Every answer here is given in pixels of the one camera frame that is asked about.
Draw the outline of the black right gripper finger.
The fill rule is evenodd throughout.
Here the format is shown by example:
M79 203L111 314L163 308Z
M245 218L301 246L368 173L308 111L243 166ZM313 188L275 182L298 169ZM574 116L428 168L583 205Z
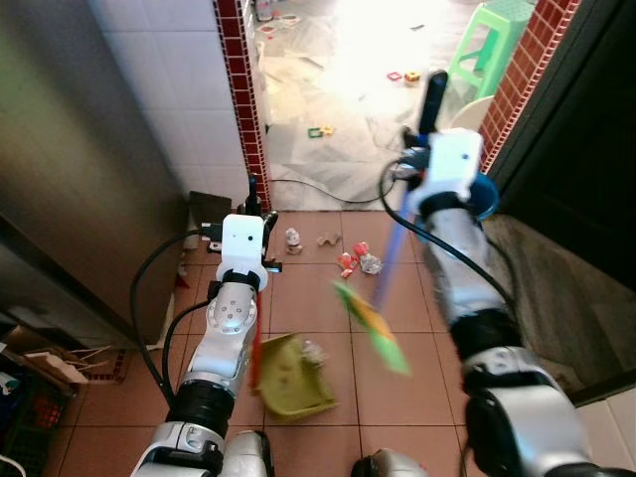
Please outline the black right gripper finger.
M437 117L439 117L442 101L448 89L449 73L445 70L436 70L428 76L425 86L425 94L422 97L421 110L419 111L418 135L427 135L437 130Z

